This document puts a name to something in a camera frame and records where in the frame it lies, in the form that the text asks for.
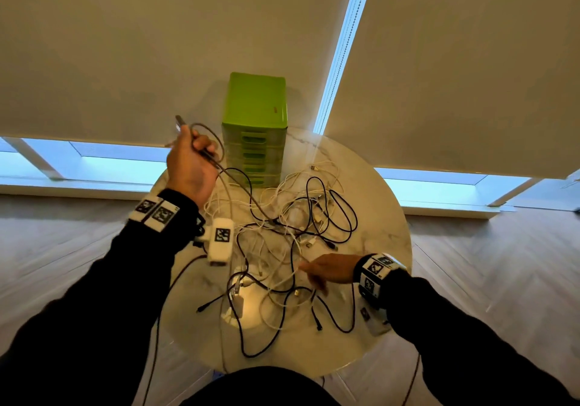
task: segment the round table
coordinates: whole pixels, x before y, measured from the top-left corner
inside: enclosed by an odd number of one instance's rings
[[[320,168],[330,171],[313,171],[310,165],[316,163]],[[284,162],[282,165],[282,178],[298,171],[305,171],[298,177],[292,190],[304,191],[308,177],[318,175],[329,183],[333,183],[333,174],[340,170],[338,179],[340,184],[335,183],[334,189],[341,191],[344,188],[343,197],[356,212],[359,226],[352,233],[352,238],[345,244],[338,244],[338,253],[341,254],[366,254],[372,252],[387,252],[406,265],[409,272],[412,266],[411,238],[402,208],[397,202],[395,195],[390,190],[381,176],[357,154],[345,146],[321,135],[296,128],[288,128],[286,147],[284,150]],[[164,173],[154,185],[152,192],[157,193],[165,187],[166,173]],[[225,192],[221,182],[216,186],[221,199],[225,198]],[[248,196],[239,187],[229,188],[232,198],[245,203]],[[262,190],[255,190],[254,196],[260,197]],[[265,208],[270,216],[279,209],[271,206]],[[216,216],[229,217],[229,207],[222,201],[221,211]],[[305,218],[297,211],[297,215],[288,217],[295,218],[295,224],[300,224],[300,219]],[[235,204],[233,219],[237,225],[252,222],[247,206]],[[340,224],[347,226],[346,219]],[[263,231],[265,243],[274,254],[281,256],[289,251],[289,237]],[[330,238],[339,239],[344,234],[340,232],[328,232]],[[240,235],[241,245],[244,251],[250,251],[252,245],[261,244],[256,231],[245,230]],[[323,242],[315,242],[310,248],[302,246],[302,255],[309,261],[322,254],[332,253]],[[273,270],[276,261],[271,254],[263,249],[264,257],[260,267],[266,271]],[[175,265],[172,269],[172,279],[183,269],[192,258],[203,252],[194,248],[191,244],[178,253]],[[250,258],[250,266],[254,274],[257,274],[253,260],[262,261],[254,255]],[[232,258],[233,271],[242,266],[242,255],[235,247]],[[301,261],[299,255],[294,256],[295,267]],[[277,282],[284,278],[284,273],[290,274],[289,265],[279,267]],[[272,346],[260,356],[248,359],[240,350],[240,334],[235,319],[231,318],[231,310],[227,300],[224,304],[220,301],[213,303],[202,313],[197,313],[198,307],[214,299],[224,292],[228,278],[228,267],[210,267],[205,260],[193,263],[179,279],[178,283],[169,294],[161,317],[161,328],[168,331],[180,348],[192,359],[200,361],[218,371],[233,372],[250,366],[281,366],[315,378],[343,366],[362,357],[371,350],[380,340],[381,336],[374,337],[364,325],[359,308],[356,310],[356,322],[353,331],[344,334],[334,326],[330,316],[324,310],[323,305],[315,299],[314,309],[320,323],[323,326],[318,331],[315,320],[310,313],[310,304],[305,303],[300,307],[288,308],[284,322],[284,329]],[[296,285],[311,287],[305,273],[299,271],[296,275]],[[352,321],[352,295],[350,285],[329,285],[330,294],[323,296],[331,309],[337,323],[343,328],[350,328]],[[266,326],[258,312],[265,290],[257,285],[242,288],[240,294],[244,298],[243,306],[243,340],[246,353],[252,354],[262,350],[271,340],[275,330]],[[309,293],[301,291],[298,296],[292,295],[288,304],[298,303],[309,299]],[[357,307],[361,304],[358,289],[355,287],[355,299]],[[281,308],[272,304],[269,299],[263,303],[262,314],[271,325],[279,325]]]

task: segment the white table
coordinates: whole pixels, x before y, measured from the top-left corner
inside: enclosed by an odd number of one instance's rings
[[[359,219],[359,227],[352,234],[350,241],[338,245],[339,253],[388,252],[404,263],[411,272],[411,238],[407,222],[401,206],[386,182],[369,164],[345,146],[308,131],[288,129],[282,179],[293,172],[309,171],[308,175],[302,175],[299,178],[292,188],[293,190],[304,190],[306,179],[310,175],[326,176],[326,179],[331,181],[332,176],[309,169],[311,163],[325,160],[334,161],[340,168],[339,180],[345,190],[343,196],[353,207]],[[330,171],[333,170],[330,164],[320,166],[328,166]],[[163,175],[153,187],[153,191],[157,192],[163,189],[165,182],[166,176]],[[226,197],[220,182],[218,182],[217,187],[222,189],[221,197]],[[340,191],[340,186],[335,185],[334,189]],[[248,196],[239,187],[231,187],[230,190],[235,200],[248,200]],[[261,190],[257,190],[255,196],[259,197],[261,192]],[[218,216],[227,217],[228,206],[222,206],[221,209],[222,212]],[[271,216],[277,215],[277,213],[274,214],[275,211],[279,212],[279,209],[266,208],[266,211],[268,210]],[[337,223],[347,226],[346,220],[336,218]],[[235,206],[234,220],[238,224],[251,222],[248,208]],[[329,231],[328,234],[329,237],[337,237],[337,239],[344,236],[338,231]],[[281,254],[285,249],[288,249],[289,245],[284,241],[283,236],[268,231],[265,231],[265,236],[268,246],[274,250],[274,253]],[[257,234],[255,233],[245,232],[241,234],[243,249],[249,250],[256,238]],[[304,257],[310,261],[321,254],[330,252],[322,242],[316,242],[310,249],[303,248]],[[200,253],[203,252],[191,245],[181,251],[176,256],[172,279],[191,258]],[[272,259],[270,255],[262,256]],[[241,266],[241,261],[241,254],[235,248],[232,264],[234,270]],[[298,266],[299,262],[300,258],[295,255],[295,267]],[[273,260],[270,263],[272,263],[272,267],[276,265]],[[286,275],[290,273],[289,265],[283,265],[279,270],[281,274],[276,278],[276,281],[280,277],[284,277],[284,273]],[[382,338],[373,337],[369,333],[359,309],[356,310],[354,330],[349,334],[340,332],[330,320],[323,305],[319,301],[315,301],[314,309],[323,326],[322,331],[316,329],[309,303],[289,309],[286,313],[284,330],[280,332],[271,348],[257,358],[247,359],[241,354],[238,326],[235,319],[232,320],[229,317],[227,300],[223,304],[222,312],[220,301],[218,301],[202,313],[196,313],[197,307],[224,292],[227,277],[228,269],[226,267],[209,267],[204,260],[192,264],[169,295],[161,318],[161,328],[169,332],[183,351],[192,359],[218,371],[224,371],[222,365],[222,361],[224,361],[228,372],[250,366],[281,366],[315,378],[331,373],[359,359]],[[296,275],[296,285],[310,287],[305,274],[301,271]],[[257,312],[257,307],[265,294],[265,290],[257,285],[252,285],[243,288],[241,294],[245,301],[242,317],[245,348],[247,353],[255,353],[270,342],[275,330],[266,327]],[[307,297],[308,292],[302,291],[298,298],[291,296],[288,303],[296,303]],[[358,305],[360,295],[356,287],[355,297]],[[330,284],[330,294],[325,297],[325,300],[337,322],[342,328],[348,329],[352,321],[350,285]],[[264,303],[263,314],[272,325],[279,325],[281,309],[274,306],[268,299]],[[223,345],[221,344],[221,334],[223,335]]]

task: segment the beige blind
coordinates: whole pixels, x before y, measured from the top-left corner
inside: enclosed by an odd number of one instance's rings
[[[580,167],[580,0],[367,0],[325,134],[377,167]]]
[[[0,0],[0,136],[163,145],[219,127],[230,72],[311,128],[348,0]]]

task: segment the wooden floor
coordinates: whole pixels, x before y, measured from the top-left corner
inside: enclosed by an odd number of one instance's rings
[[[133,205],[0,196],[0,353],[28,317],[107,251]],[[408,221],[414,274],[580,397],[580,219],[522,208],[489,222]],[[178,405],[211,380],[163,333],[159,355],[148,405]],[[416,358],[412,345],[389,334],[374,353],[327,376],[325,388],[343,405],[399,405]],[[142,395],[141,387],[134,404]],[[420,374],[407,404],[438,404]]]

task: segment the green lid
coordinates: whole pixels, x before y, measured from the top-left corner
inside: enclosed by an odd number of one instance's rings
[[[223,123],[257,128],[287,128],[286,79],[231,73]]]

